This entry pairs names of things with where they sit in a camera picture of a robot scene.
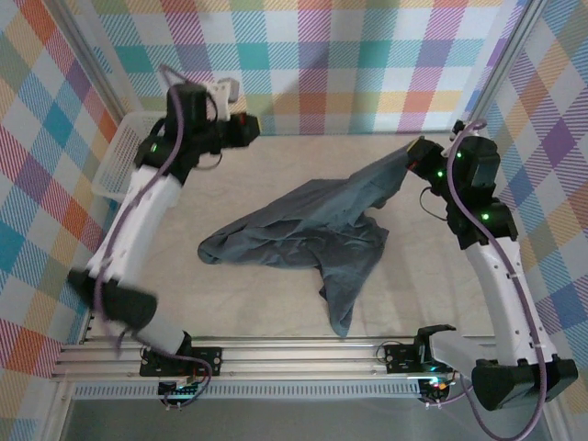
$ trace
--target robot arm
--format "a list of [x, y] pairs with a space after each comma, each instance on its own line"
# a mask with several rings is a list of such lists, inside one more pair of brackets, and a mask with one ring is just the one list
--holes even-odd
[[[164, 175], [123, 222], [103, 277], [102, 303], [106, 318], [121, 323], [138, 340], [166, 354], [185, 356], [190, 352], [190, 336], [157, 310], [154, 294], [136, 288], [143, 260], [165, 212], [174, 206], [187, 176], [198, 166], [200, 155], [218, 155], [226, 148], [248, 146], [259, 135], [259, 124], [251, 115], [229, 113], [228, 103], [238, 96], [238, 83], [234, 80], [222, 80], [217, 85], [183, 83], [172, 87], [179, 97], [185, 120], [181, 148]], [[174, 148], [178, 125], [171, 93], [172, 89], [168, 91], [167, 115], [155, 124], [138, 148], [127, 195], [107, 237], [85, 269], [72, 269], [68, 275], [68, 282], [89, 308], [94, 306], [96, 278], [103, 265], [107, 243], [122, 213], [135, 202], [137, 194], [163, 167]], [[208, 100], [215, 108], [214, 120], [207, 118]], [[163, 135], [159, 133], [161, 129], [164, 129]]]
[[[480, 136], [464, 138], [454, 162], [453, 180], [459, 198], [496, 238], [512, 263], [511, 274], [488, 238], [458, 209], [447, 182], [443, 148], [420, 138], [408, 149], [409, 170], [431, 185], [431, 192], [447, 203], [447, 224], [473, 266], [481, 283], [495, 332], [496, 356], [488, 359], [482, 348], [461, 337], [455, 328], [440, 325], [419, 330], [415, 337], [420, 362], [427, 367], [452, 367], [472, 380], [476, 396], [487, 410], [537, 402], [537, 350], [546, 361], [547, 400], [557, 396], [578, 377], [573, 360], [562, 360], [551, 342], [532, 300], [521, 266], [520, 246], [512, 213], [493, 195], [500, 164], [496, 144]], [[540, 348], [531, 330], [513, 279], [520, 283], [530, 316], [537, 327]]]

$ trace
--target white floor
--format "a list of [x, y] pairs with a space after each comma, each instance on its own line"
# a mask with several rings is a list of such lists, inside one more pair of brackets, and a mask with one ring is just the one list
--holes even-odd
[[[413, 136], [265, 137], [228, 151], [218, 169], [194, 172], [162, 222], [141, 284], [159, 308], [192, 335], [335, 336], [319, 297], [316, 270], [207, 266], [200, 242], [318, 177], [347, 177], [402, 147]], [[448, 145], [448, 137], [429, 137]], [[444, 222], [422, 211], [425, 181], [408, 174], [386, 207], [372, 210], [390, 230], [384, 256], [354, 309], [350, 336], [414, 335], [450, 323], [465, 335], [493, 334], [478, 279]], [[445, 215], [426, 194], [424, 204]]]

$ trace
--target gray cloth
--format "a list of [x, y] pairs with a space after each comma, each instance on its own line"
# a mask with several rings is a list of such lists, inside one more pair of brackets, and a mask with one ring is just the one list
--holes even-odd
[[213, 265], [319, 269], [331, 326], [345, 337], [357, 295], [388, 236], [364, 211], [382, 208], [400, 189], [406, 163], [403, 148], [348, 179], [313, 179], [212, 234], [198, 256]]

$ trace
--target plaid wall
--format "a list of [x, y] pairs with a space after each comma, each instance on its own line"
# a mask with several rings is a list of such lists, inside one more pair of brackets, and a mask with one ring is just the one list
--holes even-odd
[[520, 227], [543, 323], [580, 379], [565, 394], [588, 430], [588, 0], [551, 0], [501, 86], [488, 130], [500, 197]]
[[0, 54], [0, 440], [29, 441], [85, 312], [67, 271], [114, 214], [90, 181], [116, 125], [40, 0], [0, 2]]
[[[527, 0], [92, 0], [106, 43], [68, 2], [127, 104], [125, 81], [145, 109], [164, 109], [165, 62], [194, 80], [238, 79], [238, 107], [265, 134], [320, 134], [447, 129], [473, 108]], [[510, 19], [482, 52], [499, 11]]]

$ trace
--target cable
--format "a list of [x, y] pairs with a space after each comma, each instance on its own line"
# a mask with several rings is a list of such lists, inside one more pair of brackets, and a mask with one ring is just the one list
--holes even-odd
[[142, 361], [149, 361], [149, 358], [147, 358], [147, 356], [145, 355], [145, 349], [147, 349], [147, 346], [141, 346], [141, 349], [139, 350], [139, 356], [141, 357]]
[[[106, 244], [106, 248], [104, 251], [104, 255], [102, 257], [102, 261], [100, 262], [100, 268], [98, 269], [98, 274], [96, 276], [96, 283], [95, 283], [95, 290], [94, 290], [94, 305], [93, 305], [94, 310], [97, 312], [97, 315], [100, 317], [100, 319], [102, 320], [102, 323], [105, 325], [104, 329], [106, 331], [107, 338], [110, 339], [111, 341], [113, 341], [114, 350], [115, 350], [115, 353], [117, 354], [117, 356], [120, 356], [120, 346], [122, 343], [122, 337], [124, 336], [126, 331], [123, 332], [119, 336], [119, 338], [117, 338], [117, 339], [114, 338], [114, 336], [112, 335], [112, 332], [110, 331], [110, 328], [107, 325], [107, 316], [104, 312], [104, 304], [103, 304], [103, 299], [102, 299], [102, 284], [104, 283], [104, 278], [105, 278], [108, 266], [110, 265], [112, 250], [114, 248], [114, 244], [117, 241], [117, 238], [120, 235], [120, 232], [122, 230], [122, 226], [124, 225], [125, 221], [129, 217], [130, 213], [139, 205], [139, 203], [141, 202], [141, 200], [145, 196], [145, 194], [147, 194], [147, 192], [151, 188], [153, 188], [153, 186], [159, 180], [159, 178], [164, 175], [164, 173], [167, 171], [167, 169], [174, 162], [174, 159], [177, 157], [177, 154], [180, 151], [180, 147], [182, 146], [182, 137], [184, 134], [184, 115], [182, 114], [182, 106], [180, 103], [180, 98], [179, 98], [176, 90], [172, 87], [172, 82], [171, 82], [168, 74], [173, 74], [176, 77], [178, 77], [184, 81], [187, 81], [187, 82], [189, 80], [185, 76], [178, 73], [177, 71], [175, 71], [171, 67], [166, 66], [165, 64], [162, 64], [159, 67], [159, 70], [162, 73], [162, 77], [164, 78], [165, 84], [167, 85], [167, 87], [170, 90], [170, 96], [171, 96], [172, 101], [174, 103], [175, 113], [177, 115], [177, 133], [178, 133], [178, 135], [175, 138], [174, 149], [172, 150], [172, 152], [170, 153], [168, 158], [165, 160], [164, 164], [157, 170], [155, 175], [153, 175], [153, 177], [145, 185], [145, 187], [143, 187], [141, 190], [139, 190], [137, 195], [129, 202], [129, 204], [126, 207], [124, 207], [124, 209], [122, 209], [119, 220], [114, 225], [114, 227], [112, 229], [112, 234], [107, 239], [107, 244]], [[210, 384], [210, 379], [212, 378], [212, 367], [210, 366], [210, 364], [206, 360], [203, 360], [200, 358], [195, 358], [192, 356], [179, 356], [176, 354], [170, 354], [170, 353], [164, 351], [162, 348], [154, 347], [149, 342], [142, 341], [142, 339], [137, 334], [133, 334], [133, 337], [139, 343], [141, 343], [143, 345], [150, 346], [153, 352], [160, 354], [161, 356], [166, 356], [168, 358], [172, 358], [172, 359], [176, 359], [176, 360], [199, 363], [200, 365], [204, 366], [204, 368], [207, 370], [206, 382], [204, 383], [202, 388], [198, 388], [198, 392], [191, 399], [189, 399], [188, 401], [186, 401], [184, 403], [184, 407], [186, 407], [189, 404], [191, 404], [192, 402], [194, 402], [204, 392], [204, 390], [206, 390], [206, 388]], [[179, 404], [177, 404], [177, 405], [170, 404], [167, 401], [166, 396], [164, 396], [164, 403], [166, 404], [168, 409], [171, 409], [171, 408], [180, 409]]]
[[384, 363], [386, 364], [386, 359], [384, 358], [380, 358], [378, 356], [379, 354], [379, 350], [386, 344], [386, 343], [395, 343], [396, 345], [400, 345], [400, 346], [404, 346], [404, 343], [399, 342], [398, 340], [386, 340], [385, 342], [382, 342], [382, 344], [380, 346], [378, 346], [378, 349], [376, 349], [376, 359], [380, 362], [380, 363]]
[[433, 216], [436, 219], [439, 219], [440, 221], [447, 222], [447, 218], [442, 218], [441, 216], [438, 216], [438, 215], [434, 214], [433, 212], [429, 211], [428, 209], [426, 209], [423, 206], [423, 195], [424, 195], [424, 192], [426, 190], [431, 191], [431, 187], [425, 187], [425, 188], [423, 188], [423, 191], [421, 192], [421, 195], [419, 196], [419, 205], [421, 206], [421, 208], [424, 210], [425, 213], [430, 214], [431, 216]]
[[157, 122], [155, 122], [155, 124], [153, 124], [153, 127], [151, 127], [151, 131], [149, 132], [149, 134], [156, 136], [159, 133], [159, 130], [163, 128], [164, 124], [165, 118], [157, 119]]
[[[468, 220], [476, 228], [478, 228], [478, 230], [481, 231], [481, 233], [484, 236], [486, 236], [486, 238], [488, 238], [489, 243], [492, 244], [492, 246], [494, 247], [494, 249], [496, 250], [496, 252], [500, 256], [508, 273], [509, 274], [516, 274], [515, 267], [513, 266], [513, 263], [508, 258], [508, 255], [506, 254], [504, 249], [501, 247], [498, 240], [486, 228], [486, 226], [483, 223], [481, 223], [468, 210], [468, 208], [464, 205], [463, 201], [459, 198], [458, 191], [456, 190], [456, 184], [453, 181], [453, 164], [456, 159], [459, 145], [461, 144], [461, 142], [463, 141], [463, 139], [466, 137], [466, 135], [468, 133], [470, 133], [471, 131], [474, 131], [474, 130], [481, 130], [484, 127], [486, 127], [486, 121], [484, 121], [483, 119], [477, 119], [477, 120], [471, 122], [470, 124], [468, 124], [468, 126], [463, 131], [461, 131], [459, 133], [459, 135], [457, 136], [457, 138], [455, 139], [455, 141], [451, 147], [451, 150], [449, 152], [449, 157], [448, 157], [448, 161], [447, 161], [447, 183], [449, 184], [449, 192], [451, 193], [451, 197], [453, 198], [454, 202], [458, 206], [459, 210], [464, 214], [464, 216], [466, 218], [468, 218]], [[480, 416], [480, 413], [478, 412], [476, 404], [474, 403], [473, 399], [469, 395], [469, 390], [464, 388], [465, 396], [468, 399], [469, 404], [471, 405], [471, 410], [474, 413], [474, 417], [476, 418], [476, 421], [478, 422], [478, 424], [480, 425], [480, 427], [484, 431], [484, 433], [496, 441], [520, 441], [522, 439], [525, 439], [533, 431], [533, 429], [537, 425], [539, 419], [541, 418], [541, 413], [542, 413], [545, 399], [547, 396], [547, 379], [548, 379], [547, 366], [545, 363], [545, 358], [543, 357], [543, 352], [541, 350], [541, 343], [539, 342], [539, 334], [537, 331], [537, 327], [535, 326], [535, 322], [533, 320], [533, 315], [531, 313], [531, 309], [529, 307], [528, 301], [526, 300], [525, 291], [523, 290], [523, 286], [521, 285], [521, 282], [519, 281], [518, 277], [511, 277], [511, 280], [514, 283], [514, 288], [516, 289], [516, 294], [518, 295], [518, 298], [521, 301], [521, 306], [523, 307], [523, 312], [525, 314], [526, 322], [529, 327], [529, 331], [531, 333], [531, 338], [533, 340], [533, 346], [535, 347], [535, 352], [537, 354], [537, 363], [539, 364], [539, 397], [537, 399], [537, 405], [535, 407], [533, 415], [531, 416], [529, 422], [526, 424], [526, 426], [523, 428], [523, 430], [515, 436], [505, 438], [505, 437], [501, 437], [501, 436], [494, 434], [486, 426], [486, 424], [481, 419], [481, 416]], [[465, 385], [465, 381], [464, 381], [463, 377], [461, 377], [461, 384], [462, 384], [462, 386]]]
[[214, 97], [210, 92], [206, 93], [206, 99], [209, 100], [214, 107], [214, 119], [210, 122], [210, 124], [216, 125], [216, 123], [219, 121], [219, 107], [217, 106], [217, 102], [214, 100]]
[[217, 168], [222, 161], [222, 153], [219, 154], [219, 161], [217, 161], [215, 164], [213, 165], [207, 165], [206, 167], [194, 167], [196, 170], [199, 170], [201, 172], [209, 172], [210, 170], [214, 170], [215, 168]]
[[431, 404], [435, 404], [435, 405], [436, 405], [436, 406], [438, 406], [438, 407], [439, 407], [439, 409], [440, 409], [440, 408], [441, 408], [441, 406], [444, 406], [444, 405], [446, 405], [446, 404], [452, 404], [452, 403], [454, 403], [454, 402], [456, 402], [456, 401], [458, 401], [458, 400], [461, 400], [463, 397], [465, 397], [465, 396], [466, 396], [466, 390], [473, 390], [473, 389], [474, 389], [474, 386], [473, 386], [473, 384], [470, 384], [469, 386], [466, 386], [466, 387], [463, 387], [463, 386], [464, 386], [464, 385], [462, 384], [462, 389], [463, 389], [463, 391], [462, 391], [462, 392], [460, 392], [460, 393], [459, 393], [458, 395], [456, 395], [455, 397], [452, 397], [452, 398], [448, 398], [448, 399], [446, 399], [445, 401], [440, 401], [440, 402], [437, 402], [437, 401], [435, 401], [435, 400], [432, 400], [432, 399], [426, 399], [426, 400], [427, 400], [429, 403], [431, 403]]

